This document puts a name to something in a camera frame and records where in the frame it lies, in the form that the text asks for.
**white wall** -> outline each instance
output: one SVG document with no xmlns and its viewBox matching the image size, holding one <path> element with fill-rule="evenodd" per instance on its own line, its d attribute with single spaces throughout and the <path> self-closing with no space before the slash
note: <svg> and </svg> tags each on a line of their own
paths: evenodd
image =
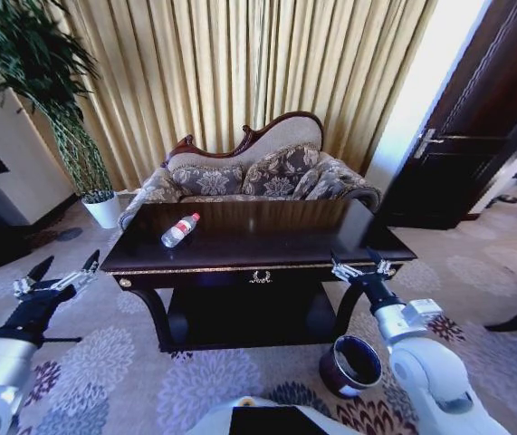
<svg viewBox="0 0 517 435">
<path fill-rule="evenodd" d="M 439 0 L 365 174 L 387 191 L 435 108 L 490 0 Z"/>
<path fill-rule="evenodd" d="M 492 199 L 501 195 L 508 187 L 514 184 L 512 179 L 515 174 L 517 174 L 517 158 L 509 165 L 500 169 L 498 179 L 492 184 L 487 192 L 485 192 L 482 198 L 477 201 L 477 204 L 474 205 L 470 213 L 481 213 Z"/>
<path fill-rule="evenodd" d="M 11 92 L 0 107 L 0 159 L 10 170 L 0 174 L 0 201 L 11 203 L 0 214 L 11 225 L 33 224 L 73 193 L 27 114 L 16 113 L 19 107 Z"/>
</svg>

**wooden table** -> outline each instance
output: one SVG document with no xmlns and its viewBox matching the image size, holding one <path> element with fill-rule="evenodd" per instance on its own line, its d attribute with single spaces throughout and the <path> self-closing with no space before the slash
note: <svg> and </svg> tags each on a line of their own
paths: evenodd
<svg viewBox="0 0 517 435">
<path fill-rule="evenodd" d="M 173 249 L 160 236 L 201 216 Z M 330 251 L 362 270 L 365 247 L 396 267 L 416 258 L 356 200 L 148 204 L 101 269 L 147 305 L 162 352 L 331 343 L 344 334 L 354 300 L 337 314 L 321 282 L 336 281 Z M 156 288 L 174 287 L 168 310 Z"/>
</svg>

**chair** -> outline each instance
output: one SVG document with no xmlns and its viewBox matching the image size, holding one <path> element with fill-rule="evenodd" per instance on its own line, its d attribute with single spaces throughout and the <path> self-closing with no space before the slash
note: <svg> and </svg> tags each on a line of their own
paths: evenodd
<svg viewBox="0 0 517 435">
<path fill-rule="evenodd" d="M 294 111 L 261 130 L 243 126 L 232 151 L 214 154 L 182 139 L 121 213 L 125 230 L 145 203 L 355 198 L 371 211 L 381 192 L 339 159 L 322 152 L 322 124 Z"/>
</svg>

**floral cushion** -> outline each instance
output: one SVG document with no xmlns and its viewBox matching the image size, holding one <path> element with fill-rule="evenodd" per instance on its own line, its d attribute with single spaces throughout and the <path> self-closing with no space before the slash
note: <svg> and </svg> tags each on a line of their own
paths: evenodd
<svg viewBox="0 0 517 435">
<path fill-rule="evenodd" d="M 318 159 L 318 146 L 309 142 L 272 152 L 250 167 L 242 191 L 246 195 L 267 197 L 291 195 Z"/>
<path fill-rule="evenodd" d="M 172 179 L 188 196 L 234 195 L 242 187 L 242 166 L 207 168 L 186 166 L 175 169 Z"/>
<path fill-rule="evenodd" d="M 296 185 L 296 189 L 292 193 L 292 199 L 305 199 L 312 188 L 316 186 L 321 176 L 321 170 L 317 167 L 312 168 L 304 174 Z"/>
<path fill-rule="evenodd" d="M 178 202 L 184 192 L 174 183 L 168 170 L 158 168 L 149 179 L 146 180 L 140 195 L 144 202 Z"/>
</svg>

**door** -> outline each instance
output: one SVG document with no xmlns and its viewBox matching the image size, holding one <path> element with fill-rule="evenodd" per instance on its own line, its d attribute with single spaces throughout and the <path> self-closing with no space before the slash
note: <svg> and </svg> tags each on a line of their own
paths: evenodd
<svg viewBox="0 0 517 435">
<path fill-rule="evenodd" d="M 455 227 L 517 154 L 517 1 L 494 0 L 380 213 Z"/>
</svg>

